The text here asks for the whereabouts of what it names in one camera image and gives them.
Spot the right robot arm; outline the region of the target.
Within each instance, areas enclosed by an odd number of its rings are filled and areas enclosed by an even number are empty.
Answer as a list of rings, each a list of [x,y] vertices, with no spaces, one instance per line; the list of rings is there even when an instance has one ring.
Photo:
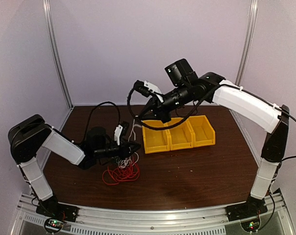
[[[245,215],[253,216],[261,209],[283,161],[289,132],[289,108],[264,101],[216,73],[208,72],[199,77],[185,58],[165,67],[165,71],[175,86],[166,94],[148,81],[134,83],[135,91],[150,98],[136,118],[139,122],[152,118],[167,123],[171,121],[171,111],[192,101],[198,104],[206,101],[241,114],[267,132],[259,169],[242,207]]]

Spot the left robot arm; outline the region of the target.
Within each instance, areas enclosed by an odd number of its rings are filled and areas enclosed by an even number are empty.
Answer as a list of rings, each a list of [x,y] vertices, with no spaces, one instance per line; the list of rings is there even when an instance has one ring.
[[[139,143],[123,138],[128,127],[127,122],[119,124],[110,138],[105,128],[96,126],[86,131],[81,143],[76,143],[36,114],[9,130],[10,153],[39,205],[50,217],[58,217],[62,208],[38,164],[38,150],[45,148],[81,169],[89,169],[100,159],[124,160],[140,149]]]

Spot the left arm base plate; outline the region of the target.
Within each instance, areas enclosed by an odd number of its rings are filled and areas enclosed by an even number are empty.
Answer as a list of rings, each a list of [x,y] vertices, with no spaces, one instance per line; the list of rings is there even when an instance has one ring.
[[[46,209],[43,209],[43,207],[38,206],[36,213],[62,221],[76,222],[78,207],[58,204],[55,212],[48,212]]]

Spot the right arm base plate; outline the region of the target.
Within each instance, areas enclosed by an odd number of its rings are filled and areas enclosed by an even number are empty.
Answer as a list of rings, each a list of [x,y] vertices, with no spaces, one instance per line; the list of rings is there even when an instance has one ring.
[[[261,213],[268,211],[267,206],[254,205],[247,202],[226,207],[228,221],[243,220],[250,217],[256,217]]]

